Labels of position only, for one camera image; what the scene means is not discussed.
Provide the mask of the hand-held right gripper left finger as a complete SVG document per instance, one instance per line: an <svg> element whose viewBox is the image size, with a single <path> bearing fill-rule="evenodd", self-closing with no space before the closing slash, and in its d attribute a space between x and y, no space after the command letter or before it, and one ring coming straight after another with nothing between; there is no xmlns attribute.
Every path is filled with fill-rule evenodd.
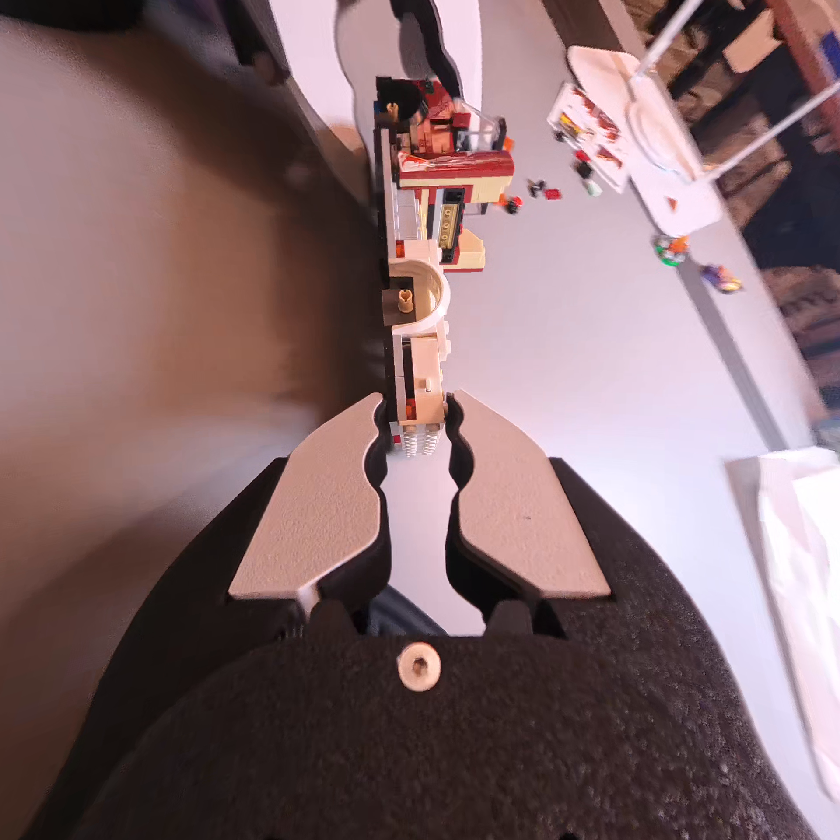
<svg viewBox="0 0 840 840"><path fill-rule="evenodd" d="M294 601L306 614L337 600L353 613L380 594L392 570L381 490L390 439L376 392L307 436L281 471L231 598Z"/></svg>

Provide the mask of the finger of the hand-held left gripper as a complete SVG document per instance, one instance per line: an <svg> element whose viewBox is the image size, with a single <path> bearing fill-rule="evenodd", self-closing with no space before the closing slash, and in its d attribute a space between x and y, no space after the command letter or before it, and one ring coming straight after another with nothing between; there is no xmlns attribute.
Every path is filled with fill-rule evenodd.
<svg viewBox="0 0 840 840"><path fill-rule="evenodd" d="M401 27L401 57L409 68L436 77L453 99L463 99L458 69L447 52L443 26L432 1L391 1L391 9Z"/></svg>

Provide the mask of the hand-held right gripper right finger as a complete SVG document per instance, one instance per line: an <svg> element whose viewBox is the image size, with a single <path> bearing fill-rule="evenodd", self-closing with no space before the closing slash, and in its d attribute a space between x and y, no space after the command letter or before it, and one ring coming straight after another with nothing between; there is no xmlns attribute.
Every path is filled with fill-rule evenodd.
<svg viewBox="0 0 840 840"><path fill-rule="evenodd" d="M448 395L455 548L523 600L612 593L550 458L463 390Z"/></svg>

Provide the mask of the toy brick truck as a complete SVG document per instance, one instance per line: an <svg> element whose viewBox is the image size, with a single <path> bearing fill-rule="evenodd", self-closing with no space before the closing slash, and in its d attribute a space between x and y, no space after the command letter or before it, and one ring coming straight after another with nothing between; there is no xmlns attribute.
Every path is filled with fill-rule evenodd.
<svg viewBox="0 0 840 840"><path fill-rule="evenodd" d="M507 193L515 172L504 118L453 99L435 77L378 77L373 198L381 244L385 385L395 451L434 453L448 412L450 274L480 272L466 218Z"/></svg>

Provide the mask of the grey desk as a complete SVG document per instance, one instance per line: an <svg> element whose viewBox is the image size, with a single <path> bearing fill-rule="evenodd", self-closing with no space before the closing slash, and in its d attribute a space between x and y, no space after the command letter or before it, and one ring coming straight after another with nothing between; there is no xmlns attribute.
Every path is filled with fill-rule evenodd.
<svg viewBox="0 0 840 840"><path fill-rule="evenodd" d="M279 2L280 38L292 67L306 59L304 92L350 105L371 126L377 74L422 72L418 24L397 25L390 2ZM543 2L435 2L444 46L464 92L507 119L515 140L512 191L525 179L558 186L559 201L527 200L515 217L491 207L469 228L486 268L453 275L448 320L454 354L444 382L518 425L564 459L667 563L715 634L752 722L784 785L820 838L838 838L838 805L817 779L753 547L759 537L747 488L753 456L812 443L819 400L769 292L733 223L700 232L700 260L734 270L747 290L706 290L692 270L661 266L653 223L636 193L587 197L569 155L545 123L569 76L557 26L635 45L619 2L573 3L557 25ZM287 289L287 401L318 425L379 387L370 285L375 237L345 186L366 177L361 148L317 139L284 164L278 251ZM444 475L449 443L433 458L392 467L394 586L439 625L471 633L475 608L446 592ZM410 490L429 516L435 547L421 560L423 529Z"/></svg>

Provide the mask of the sticker sheet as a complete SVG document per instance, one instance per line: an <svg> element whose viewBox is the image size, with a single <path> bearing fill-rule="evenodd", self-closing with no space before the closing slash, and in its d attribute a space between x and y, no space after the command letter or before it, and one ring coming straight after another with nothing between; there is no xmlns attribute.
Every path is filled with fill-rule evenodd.
<svg viewBox="0 0 840 840"><path fill-rule="evenodd" d="M566 81L555 99L547 123L552 132L563 131L568 144L583 150L594 175L622 194L631 176L635 149L628 133L575 84Z"/></svg>

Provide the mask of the white paper bag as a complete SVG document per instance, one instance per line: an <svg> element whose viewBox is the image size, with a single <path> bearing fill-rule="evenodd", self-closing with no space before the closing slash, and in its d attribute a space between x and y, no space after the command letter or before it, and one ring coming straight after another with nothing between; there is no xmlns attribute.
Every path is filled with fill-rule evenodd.
<svg viewBox="0 0 840 840"><path fill-rule="evenodd" d="M839 802L839 466L830 449L726 464L822 789Z"/></svg>

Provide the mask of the white stand base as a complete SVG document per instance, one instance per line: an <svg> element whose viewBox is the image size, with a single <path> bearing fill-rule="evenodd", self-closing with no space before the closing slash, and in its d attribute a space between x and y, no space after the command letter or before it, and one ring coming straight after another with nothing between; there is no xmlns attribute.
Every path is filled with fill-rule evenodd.
<svg viewBox="0 0 840 840"><path fill-rule="evenodd" d="M703 180L697 148L658 76L637 77L639 60L620 51L573 46L567 59L583 91L628 133L630 180L658 229L680 237L716 223L717 189ZM670 212L666 196L680 200L680 212Z"/></svg>

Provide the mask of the brown wooden table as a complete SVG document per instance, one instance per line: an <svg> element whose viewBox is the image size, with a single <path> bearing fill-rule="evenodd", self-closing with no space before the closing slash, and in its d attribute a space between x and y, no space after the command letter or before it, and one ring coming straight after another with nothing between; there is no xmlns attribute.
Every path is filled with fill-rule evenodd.
<svg viewBox="0 0 840 840"><path fill-rule="evenodd" d="M812 95L839 76L839 2L766 1Z"/></svg>

